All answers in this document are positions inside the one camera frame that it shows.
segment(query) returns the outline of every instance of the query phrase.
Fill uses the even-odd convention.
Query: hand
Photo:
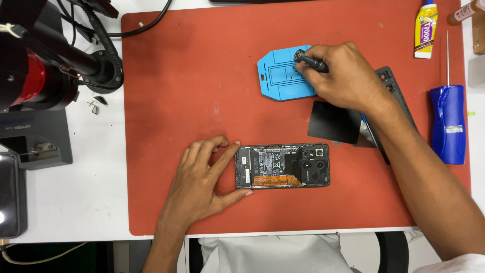
[[[195,141],[190,148],[185,149],[160,213],[160,221],[165,224],[172,222],[187,229],[193,222],[219,213],[244,196],[254,193],[250,189],[238,189],[224,196],[215,195],[213,190],[217,179],[241,143],[236,141],[229,145],[212,167],[209,166],[209,158],[212,153],[219,151],[219,146],[225,147],[228,144],[223,136],[215,136]]]
[[[329,103],[367,114],[392,95],[387,91],[353,42],[337,46],[315,45],[305,55],[323,60],[329,73],[317,72],[303,62],[296,69]]]

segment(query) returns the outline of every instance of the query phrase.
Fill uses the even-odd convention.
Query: left hand
[[[170,222],[188,229],[193,222],[219,213],[244,196],[254,193],[250,189],[238,189],[224,196],[214,193],[217,179],[239,149],[241,142],[236,141],[229,145],[214,165],[209,166],[212,153],[216,153],[219,146],[227,145],[229,142],[223,136],[215,136],[195,141],[190,148],[185,149],[159,222],[165,225]]]

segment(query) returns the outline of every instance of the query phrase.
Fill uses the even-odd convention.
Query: black screwdriver
[[[322,73],[328,73],[328,66],[322,60],[315,60],[308,56],[305,56],[304,50],[297,50],[293,60],[297,63],[305,62],[308,66],[313,67],[316,71]]]

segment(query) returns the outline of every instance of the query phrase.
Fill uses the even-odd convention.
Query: blue silicone mat
[[[315,96],[315,90],[295,69],[293,56],[298,49],[307,50],[310,46],[300,46],[273,50],[258,61],[259,84],[261,93],[276,101],[286,101]]]

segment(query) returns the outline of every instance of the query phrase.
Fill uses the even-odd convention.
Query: red repair mat
[[[307,136],[319,98],[276,102],[262,96],[256,62],[271,50],[354,41],[374,69],[391,67],[419,132],[429,140],[428,91],[446,84],[447,30],[451,84],[464,85],[465,70],[462,28],[445,20],[460,7],[458,0],[436,1],[441,16],[433,57],[413,57],[421,2],[325,0],[175,10],[153,29],[124,38],[130,232],[153,234],[184,148],[217,134],[243,145],[327,142],[331,184],[256,190],[194,223],[188,234],[414,226],[379,150]],[[137,29],[158,14],[126,14],[122,30]],[[470,191],[468,153],[465,165],[449,167]],[[235,189],[231,162],[215,191]]]

